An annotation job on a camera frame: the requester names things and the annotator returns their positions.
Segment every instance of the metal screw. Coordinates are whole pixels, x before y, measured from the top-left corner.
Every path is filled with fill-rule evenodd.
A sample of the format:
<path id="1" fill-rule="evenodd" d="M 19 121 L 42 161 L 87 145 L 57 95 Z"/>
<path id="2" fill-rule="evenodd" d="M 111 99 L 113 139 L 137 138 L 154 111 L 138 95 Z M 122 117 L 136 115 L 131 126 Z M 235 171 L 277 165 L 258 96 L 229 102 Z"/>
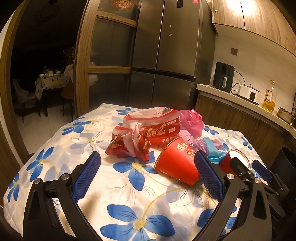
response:
<path id="1" fill-rule="evenodd" d="M 38 184 L 40 181 L 41 181 L 40 178 L 36 178 L 36 179 L 34 180 L 34 183 L 35 183 L 35 184 Z"/>
<path id="2" fill-rule="evenodd" d="M 230 180 L 233 180 L 234 179 L 234 175 L 232 173 L 228 173 L 226 176 Z"/>
<path id="3" fill-rule="evenodd" d="M 255 182 L 258 183 L 258 184 L 261 183 L 261 180 L 260 180 L 259 178 L 257 178 L 257 177 L 256 177 L 254 180 L 255 180 Z"/>
<path id="4" fill-rule="evenodd" d="M 67 180 L 69 178 L 69 174 L 65 173 L 62 175 L 62 180 Z"/>

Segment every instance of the countertop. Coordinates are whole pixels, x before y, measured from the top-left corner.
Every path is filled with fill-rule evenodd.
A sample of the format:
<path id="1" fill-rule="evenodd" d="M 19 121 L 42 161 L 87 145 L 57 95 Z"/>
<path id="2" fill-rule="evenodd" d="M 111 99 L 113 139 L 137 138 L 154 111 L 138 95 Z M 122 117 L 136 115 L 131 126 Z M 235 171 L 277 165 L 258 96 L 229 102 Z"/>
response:
<path id="1" fill-rule="evenodd" d="M 216 88 L 213 88 L 212 86 L 209 85 L 202 85 L 202 84 L 198 84 L 196 87 L 197 90 L 204 92 L 204 93 L 208 93 L 210 95 L 219 97 L 221 99 L 230 101 L 234 104 L 240 105 L 246 109 L 249 109 L 261 116 L 263 116 L 264 118 L 270 120 L 271 122 L 279 125 L 280 127 L 284 128 L 285 130 L 287 130 L 294 138 L 296 138 L 296 130 L 289 125 L 287 122 L 285 122 L 284 120 L 282 120 L 280 117 L 278 117 L 277 111 L 275 110 L 273 113 L 268 112 L 267 110 L 264 110 L 262 107 L 255 105 L 249 101 L 246 101 L 240 97 L 237 97 L 236 95 L 233 95 L 231 93 L 227 93 L 221 90 L 218 90 Z"/>

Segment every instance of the tiled wall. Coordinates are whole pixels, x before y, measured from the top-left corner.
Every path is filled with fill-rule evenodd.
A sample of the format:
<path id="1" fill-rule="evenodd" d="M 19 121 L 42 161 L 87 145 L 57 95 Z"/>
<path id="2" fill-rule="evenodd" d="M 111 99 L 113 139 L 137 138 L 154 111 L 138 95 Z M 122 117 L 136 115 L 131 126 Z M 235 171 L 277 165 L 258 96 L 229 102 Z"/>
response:
<path id="1" fill-rule="evenodd" d="M 5 37 L 6 31 L 7 31 L 7 27 L 9 25 L 9 23 L 10 23 L 11 17 L 8 20 L 8 22 L 6 23 L 6 25 L 4 26 L 4 28 L 2 29 L 2 31 L 0 32 L 0 55 L 1 55 L 1 52 L 2 52 L 4 37 Z M 16 149 L 15 149 L 13 143 L 12 143 L 12 140 L 10 138 L 10 135 L 9 135 L 6 123 L 5 123 L 3 110 L 2 110 L 2 105 L 1 105 L 1 99 L 0 99 L 0 122 L 1 122 L 1 125 L 2 125 L 2 128 L 3 128 L 4 134 L 6 136 L 6 139 L 8 141 L 8 144 L 9 144 L 9 146 L 10 146 L 10 148 L 11 148 L 17 162 L 19 163 L 20 167 L 22 167 L 23 163 L 22 163 L 22 161 L 21 161 L 21 159 L 20 159 L 20 157 L 19 157 L 19 155 L 18 155 L 18 153 L 17 153 L 17 151 L 16 151 Z"/>
<path id="2" fill-rule="evenodd" d="M 237 56 L 231 54 L 231 48 L 238 50 Z M 244 76 L 246 85 L 253 84 L 261 92 L 260 106 L 264 100 L 268 79 L 273 79 L 278 91 L 274 113 L 277 112 L 277 107 L 282 107 L 288 111 L 292 110 L 296 93 L 296 57 L 295 65 L 292 66 L 284 59 L 275 57 L 267 51 L 262 51 L 255 45 L 217 36 L 211 83 L 217 62 L 234 66 L 235 70 Z M 237 82 L 243 83 L 243 80 L 235 72 L 233 84 Z"/>

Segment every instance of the refrigerator door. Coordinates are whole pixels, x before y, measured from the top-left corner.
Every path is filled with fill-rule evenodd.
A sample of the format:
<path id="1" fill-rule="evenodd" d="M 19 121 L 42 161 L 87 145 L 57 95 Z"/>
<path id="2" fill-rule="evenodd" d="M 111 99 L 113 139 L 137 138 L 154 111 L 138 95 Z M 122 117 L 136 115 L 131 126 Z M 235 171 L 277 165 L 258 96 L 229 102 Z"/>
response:
<path id="1" fill-rule="evenodd" d="M 165 0 L 157 70 L 195 76 L 200 4 Z"/>
<path id="2" fill-rule="evenodd" d="M 156 68 L 163 5 L 164 0 L 142 0 L 133 52 L 133 68 Z"/>
<path id="3" fill-rule="evenodd" d="M 152 107 L 165 106 L 175 110 L 194 108 L 196 98 L 194 82 L 156 75 L 152 96 Z"/>
<path id="4" fill-rule="evenodd" d="M 155 74 L 132 72 L 129 93 L 130 107 L 147 109 L 151 108 Z"/>

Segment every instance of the paper cup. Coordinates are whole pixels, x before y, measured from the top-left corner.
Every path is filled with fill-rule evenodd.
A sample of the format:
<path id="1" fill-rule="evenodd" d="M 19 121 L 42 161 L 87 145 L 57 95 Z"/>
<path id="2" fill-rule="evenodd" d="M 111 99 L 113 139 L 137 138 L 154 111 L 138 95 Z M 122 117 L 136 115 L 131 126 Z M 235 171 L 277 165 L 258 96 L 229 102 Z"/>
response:
<path id="1" fill-rule="evenodd" d="M 194 165 L 194 155 L 195 151 L 178 137 L 161 152 L 154 168 L 188 185 L 193 185 L 200 177 Z"/>
<path id="2" fill-rule="evenodd" d="M 230 168 L 230 160 L 234 157 L 237 157 L 247 168 L 250 166 L 250 162 L 244 153 L 237 149 L 231 149 L 219 163 L 219 166 L 225 173 L 232 173 L 233 175 L 236 175 Z"/>

